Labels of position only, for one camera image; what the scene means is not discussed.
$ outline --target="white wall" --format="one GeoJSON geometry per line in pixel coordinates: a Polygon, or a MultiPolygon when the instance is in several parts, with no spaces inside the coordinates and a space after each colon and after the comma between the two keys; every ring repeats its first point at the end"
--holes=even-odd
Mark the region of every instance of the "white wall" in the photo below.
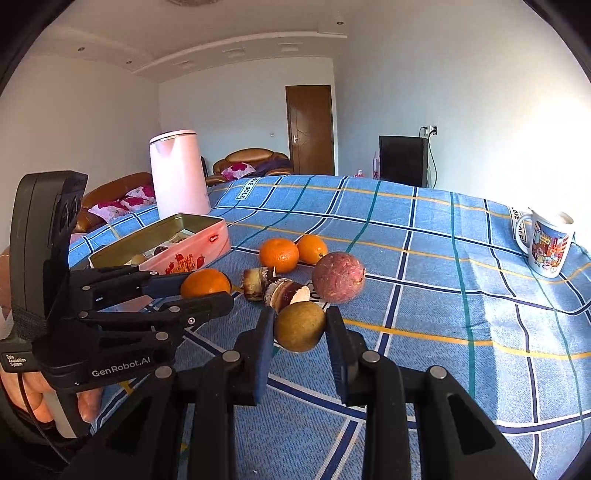
{"type": "Polygon", "coordinates": [[[335,79],[327,58],[253,60],[168,80],[160,84],[160,124],[164,131],[195,130],[210,171],[241,148],[289,156],[286,85],[331,86],[336,159],[335,79]]]}
{"type": "Polygon", "coordinates": [[[591,247],[591,83],[521,0],[366,2],[335,60],[340,173],[379,135],[437,125],[437,187],[518,207],[550,199],[591,247]]]}
{"type": "Polygon", "coordinates": [[[0,96],[0,248],[23,175],[77,170],[89,175],[89,191],[150,171],[158,133],[155,82],[92,61],[26,57],[0,96]]]}

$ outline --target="television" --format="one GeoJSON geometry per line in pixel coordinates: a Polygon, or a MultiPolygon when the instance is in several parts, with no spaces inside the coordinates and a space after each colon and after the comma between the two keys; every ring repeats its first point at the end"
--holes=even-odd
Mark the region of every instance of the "television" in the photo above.
{"type": "Polygon", "coordinates": [[[380,135],[379,177],[412,187],[426,187],[428,155],[426,138],[380,135]]]}

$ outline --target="cable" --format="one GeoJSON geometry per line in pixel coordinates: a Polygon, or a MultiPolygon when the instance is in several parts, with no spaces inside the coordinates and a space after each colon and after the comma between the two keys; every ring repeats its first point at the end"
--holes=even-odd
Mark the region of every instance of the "cable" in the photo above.
{"type": "Polygon", "coordinates": [[[435,182],[433,182],[433,187],[431,188],[435,188],[435,185],[437,185],[437,164],[435,163],[435,158],[433,157],[433,152],[431,151],[431,135],[433,134],[433,132],[431,132],[427,138],[427,146],[429,147],[429,153],[431,154],[431,160],[433,160],[433,167],[435,168],[435,182]]]}
{"type": "Polygon", "coordinates": [[[67,458],[62,455],[62,453],[57,449],[57,447],[49,439],[47,434],[43,431],[43,429],[41,428],[41,425],[39,425],[39,420],[37,420],[37,417],[33,413],[33,409],[31,408],[31,404],[29,403],[29,399],[27,398],[27,392],[25,392],[25,384],[22,381],[22,373],[17,373],[17,378],[18,378],[18,388],[21,391],[22,401],[25,404],[25,408],[27,409],[27,413],[31,416],[31,419],[33,420],[35,427],[39,431],[39,434],[45,439],[45,441],[53,449],[53,451],[56,452],[59,455],[59,457],[62,460],[64,460],[64,462],[66,462],[68,465],[70,465],[70,462],[67,460],[67,458]]]}

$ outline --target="blue plaid bedsheet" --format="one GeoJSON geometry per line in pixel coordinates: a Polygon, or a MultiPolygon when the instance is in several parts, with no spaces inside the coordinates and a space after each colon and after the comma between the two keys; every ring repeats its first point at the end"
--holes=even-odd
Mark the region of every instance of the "blue plaid bedsheet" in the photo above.
{"type": "MultiPolygon", "coordinates": [[[[367,281],[340,306],[348,328],[398,365],[445,366],[538,479],[562,474],[591,431],[591,258],[583,248],[573,245],[549,280],[529,269],[512,233],[514,212],[495,202],[348,177],[267,177],[250,193],[246,182],[210,189],[211,215],[226,219],[232,242],[215,268],[240,285],[243,270],[259,265],[259,245],[276,236],[315,233],[331,251],[350,251],[367,281]]],[[[73,244],[70,263],[157,219],[149,207],[114,221],[73,244]]],[[[299,265],[289,276],[305,284],[310,274],[299,265]]],[[[207,362],[255,326],[262,306],[234,296],[227,318],[187,330],[177,369],[207,362]]],[[[93,427],[126,396],[107,388],[93,427]]],[[[278,349],[262,403],[237,408],[238,477],[358,479],[364,419],[336,396],[324,338],[308,353],[278,349]]]]}

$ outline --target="mug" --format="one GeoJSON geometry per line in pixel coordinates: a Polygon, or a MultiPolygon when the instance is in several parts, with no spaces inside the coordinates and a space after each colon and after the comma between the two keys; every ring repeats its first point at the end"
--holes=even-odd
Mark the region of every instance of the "mug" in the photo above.
{"type": "Polygon", "coordinates": [[[530,210],[531,213],[523,215],[515,225],[517,245],[527,254],[532,270],[543,277],[557,277],[573,241],[574,220],[564,212],[544,217],[530,210]],[[531,219],[531,235],[527,235],[530,240],[526,245],[519,237],[519,227],[528,218],[531,219]]]}

